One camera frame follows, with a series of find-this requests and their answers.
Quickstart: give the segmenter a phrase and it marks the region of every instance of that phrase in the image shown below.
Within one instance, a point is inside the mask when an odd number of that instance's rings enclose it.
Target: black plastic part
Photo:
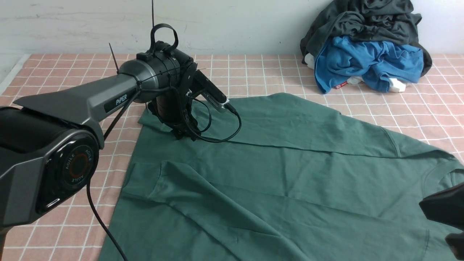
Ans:
[[[124,103],[118,104],[111,111],[106,111],[105,105],[137,88],[137,81],[132,76],[118,74],[63,91],[24,96],[14,103],[53,118],[87,126],[103,149],[103,132],[99,122]]]
[[[10,231],[11,228],[0,228],[0,260],[3,256],[3,248],[5,247],[6,234]]]
[[[177,124],[182,122],[182,112],[179,110],[179,102],[177,100],[177,93],[174,91],[167,91],[163,95],[156,98],[156,112],[158,118],[165,124]],[[187,99],[181,99],[182,108],[186,107]]]
[[[16,220],[12,221],[10,218],[7,217],[7,210],[8,210],[8,201],[10,197],[10,193],[12,191],[12,184],[14,178],[14,170],[10,169],[7,172],[3,172],[0,170],[0,229],[3,227],[10,227],[16,225],[18,222]]]
[[[124,62],[119,71],[121,74],[126,74],[132,76],[136,80],[139,89],[137,91],[143,90],[134,100],[136,103],[147,103],[154,99],[160,93],[154,92],[160,88],[158,82],[158,76],[154,72],[153,68],[146,62],[140,60],[129,60]],[[132,97],[135,93],[133,92],[127,95],[127,99]]]
[[[46,213],[55,200],[63,202],[93,176],[98,165],[98,145],[89,135],[77,134],[68,139],[47,161],[39,191],[37,212]]]
[[[158,117],[159,121],[169,128],[171,128],[171,133],[176,137],[176,139],[180,140],[183,137],[190,137],[192,141],[197,140],[198,138],[191,134],[191,131],[187,126],[185,126],[185,123],[181,120],[179,122],[165,122],[163,118],[160,117],[158,113],[158,106],[156,104],[156,100],[153,100],[151,103],[148,104],[148,110],[155,116]],[[201,136],[201,131],[198,129],[198,122],[195,118],[192,116],[192,101],[188,101],[186,106],[185,106],[185,113],[188,115],[188,118],[190,120],[190,127],[197,132],[198,135]]]
[[[464,260],[464,233],[449,234],[445,238],[457,260]]]
[[[177,32],[174,30],[174,28],[172,28],[172,26],[168,24],[157,24],[151,29],[151,32],[150,32],[151,44],[150,44],[150,49],[147,51],[150,54],[153,54],[155,52],[155,43],[156,43],[155,33],[158,29],[161,29],[161,28],[169,28],[174,33],[174,43],[170,46],[166,46],[165,48],[163,48],[164,52],[171,53],[179,45],[179,38],[177,37]]]
[[[119,66],[117,65],[117,62],[116,62],[115,53],[113,52],[113,48],[111,47],[111,43],[108,43],[108,45],[110,46],[111,56],[113,57],[113,61],[115,62],[116,73],[119,74]]]
[[[124,102],[127,101],[131,96],[133,96],[137,92],[137,89],[132,89],[127,91],[126,93],[121,94],[121,96],[117,96],[113,98],[111,101],[108,101],[103,105],[103,108],[105,109],[105,112],[110,112],[114,111],[116,107],[118,107],[121,104],[124,104]]]
[[[150,59],[152,59],[152,56],[148,52],[139,52],[138,54],[135,55],[135,59],[147,62]]]
[[[180,76],[183,73],[177,59],[163,52],[156,52],[153,59],[147,61],[158,79],[158,85],[168,87],[169,85],[178,86]]]
[[[196,71],[196,63],[191,62],[186,66],[186,68],[183,70],[182,79],[179,83],[179,93],[187,93],[190,90]]]
[[[8,107],[0,112],[0,147],[17,153],[42,149],[66,130],[68,125],[58,119],[27,108]]]
[[[419,206],[427,219],[464,230],[464,183],[424,198]]]
[[[156,42],[156,51],[162,51],[169,46],[170,45],[168,43],[158,41]],[[189,63],[194,62],[194,59],[190,55],[184,53],[183,51],[179,49],[174,49],[171,51],[171,53],[172,53],[172,57],[174,57],[179,62],[181,69],[188,66]]]
[[[223,94],[200,70],[195,73],[191,90],[193,93],[207,92],[220,103],[225,103],[227,101],[225,94]]]

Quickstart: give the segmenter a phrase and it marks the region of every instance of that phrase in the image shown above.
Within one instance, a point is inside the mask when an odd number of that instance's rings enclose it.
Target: black cable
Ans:
[[[187,126],[187,128],[190,130],[190,132],[195,136],[197,137],[198,139],[202,140],[202,141],[206,141],[206,142],[210,142],[210,143],[221,143],[221,142],[226,142],[230,139],[232,139],[233,137],[235,137],[238,132],[242,129],[242,118],[240,117],[240,115],[238,114],[237,110],[230,104],[226,104],[226,108],[232,112],[233,114],[235,114],[235,116],[237,116],[237,119],[238,119],[238,128],[237,130],[232,134],[230,135],[229,137],[225,138],[225,139],[221,139],[221,140],[218,140],[218,139],[211,139],[211,138],[205,138],[205,137],[202,137],[200,135],[198,135],[193,129],[192,127],[190,126],[190,123],[189,123],[189,120],[188,120],[188,115],[187,115],[187,111],[183,110],[182,108],[182,101],[180,100],[180,94],[179,94],[179,91],[176,89],[176,88],[173,88],[171,86],[171,78],[168,77],[168,80],[169,80],[169,88],[171,88],[171,90],[174,90],[177,95],[177,103],[179,104],[179,110],[181,112],[184,112],[182,114],[182,121],[185,123],[185,125]]]
[[[209,110],[208,105],[206,105],[204,102],[198,100],[197,98],[190,97],[188,95],[187,95],[187,97],[189,97],[190,99],[192,99],[194,101],[197,101],[197,102],[203,104],[206,107],[206,109],[208,110],[208,115],[209,115],[208,126],[206,126],[206,128],[204,130],[200,130],[200,133],[203,133],[203,132],[207,131],[209,129],[209,127],[211,127],[211,121],[212,121],[212,119],[211,119],[211,111]]]
[[[140,89],[141,92],[165,92],[165,91],[169,91],[171,90],[171,87],[165,87],[165,88],[161,88],[161,89],[155,89],[155,90],[144,90],[144,89]]]
[[[122,117],[122,115],[125,113],[125,111],[129,108],[130,104],[139,96],[140,94],[140,90],[138,90],[134,95],[132,95],[129,100],[127,100],[127,102],[124,104],[124,106],[122,107],[122,109],[119,111],[118,115],[116,115],[115,119],[111,122],[110,126],[108,127],[108,129],[106,130],[105,134],[103,135],[103,138],[106,140],[108,138],[108,136],[110,135],[111,131],[113,130],[113,128],[115,127],[116,123],[119,121],[119,119]],[[90,181],[91,179],[89,179],[89,181],[87,182],[87,199],[89,200],[89,205],[90,205],[90,208],[92,209],[92,212],[93,212],[93,215],[95,215],[96,219],[98,220],[98,223],[100,223],[100,226],[102,226],[103,230],[105,230],[106,234],[108,235],[108,237],[111,239],[111,241],[113,242],[113,244],[115,245],[115,247],[117,248],[117,250],[119,251],[119,254],[121,254],[121,257],[124,261],[128,261],[126,255],[124,254],[124,252],[122,251],[122,248],[121,246],[119,246],[119,244],[117,243],[116,239],[113,237],[113,235],[111,234],[110,230],[105,226],[105,223],[103,222],[103,220],[101,219],[100,215],[98,214],[97,212],[97,209],[95,208],[95,205],[93,204],[93,201],[92,201],[92,195],[90,194]]]
[[[155,26],[155,3],[151,0],[151,23],[152,27]]]

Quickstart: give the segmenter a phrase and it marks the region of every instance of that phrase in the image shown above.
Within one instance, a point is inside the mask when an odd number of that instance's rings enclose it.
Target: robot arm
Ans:
[[[173,30],[173,45],[155,41],[163,27]],[[193,98],[203,95],[217,110],[227,108],[238,116],[177,44],[171,26],[156,25],[150,49],[116,65],[115,76],[19,98],[14,103],[21,109],[0,107],[0,244],[11,227],[36,221],[89,183],[114,126],[104,135],[99,122],[117,110],[122,108],[114,124],[132,102],[149,103],[178,139],[206,141],[191,115]]]

